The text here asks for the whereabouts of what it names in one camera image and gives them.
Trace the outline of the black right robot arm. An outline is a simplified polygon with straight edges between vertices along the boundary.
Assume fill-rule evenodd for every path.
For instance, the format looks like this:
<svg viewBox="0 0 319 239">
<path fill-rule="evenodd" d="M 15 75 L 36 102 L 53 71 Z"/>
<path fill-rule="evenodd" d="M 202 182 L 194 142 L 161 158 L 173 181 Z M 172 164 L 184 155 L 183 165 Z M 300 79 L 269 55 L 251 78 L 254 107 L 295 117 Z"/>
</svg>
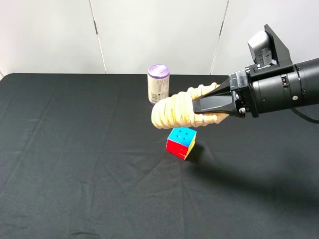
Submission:
<svg viewBox="0 0 319 239">
<path fill-rule="evenodd" d="M 319 60 L 263 69 L 253 66 L 229 74 L 219 87 L 193 100 L 196 114 L 223 113 L 244 118 L 291 109 L 298 116 L 310 118 L 298 107 L 319 102 Z"/>
</svg>

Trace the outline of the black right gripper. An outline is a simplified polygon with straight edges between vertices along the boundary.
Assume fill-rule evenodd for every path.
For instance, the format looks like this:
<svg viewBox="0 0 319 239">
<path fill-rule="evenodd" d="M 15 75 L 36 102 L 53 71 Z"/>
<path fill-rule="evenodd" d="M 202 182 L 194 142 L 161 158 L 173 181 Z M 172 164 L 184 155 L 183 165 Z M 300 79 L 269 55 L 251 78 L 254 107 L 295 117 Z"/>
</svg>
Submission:
<svg viewBox="0 0 319 239">
<path fill-rule="evenodd" d="M 250 67 L 230 73 L 221 84 L 213 82 L 214 89 L 208 97 L 201 97 L 192 102 L 196 114 L 222 113 L 244 118 L 246 113 L 259 116 L 256 97 L 252 87 Z"/>
</svg>

